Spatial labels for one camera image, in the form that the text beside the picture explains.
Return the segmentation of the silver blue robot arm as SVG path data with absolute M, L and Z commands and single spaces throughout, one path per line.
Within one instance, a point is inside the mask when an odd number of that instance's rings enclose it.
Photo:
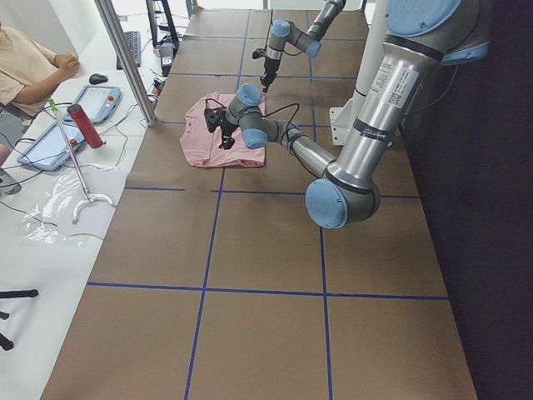
M 265 72 L 259 85 L 241 86 L 225 107 L 204 112 L 210 131 L 220 129 L 222 147 L 242 133 L 250 149 L 280 143 L 314 176 L 306 190 L 311 219 L 324 228 L 342 228 L 371 217 L 380 193 L 372 174 L 410 106 L 426 73 L 439 66 L 483 58 L 490 44 L 494 4 L 491 1 L 388 1 L 375 11 L 373 23 L 383 26 L 383 56 L 370 70 L 371 85 L 351 100 L 351 128 L 338 156 L 303 135 L 293 121 L 264 116 L 259 108 L 276 77 L 287 44 L 314 56 L 321 38 L 342 11 L 342 1 L 329 1 L 314 23 L 302 31 L 292 22 L 273 23 L 270 42 L 256 50 Z
M 300 53 L 305 53 L 310 58 L 315 57 L 321 49 L 321 39 L 345 6 L 346 1 L 344 0 L 326 1 L 313 24 L 305 32 L 292 21 L 283 19 L 271 20 L 270 27 L 267 30 L 269 37 L 264 47 L 257 48 L 252 53 L 253 59 L 264 59 L 264 72 L 260 77 L 264 93 L 268 91 L 277 76 L 282 56 L 286 53 L 286 44 L 289 43 Z

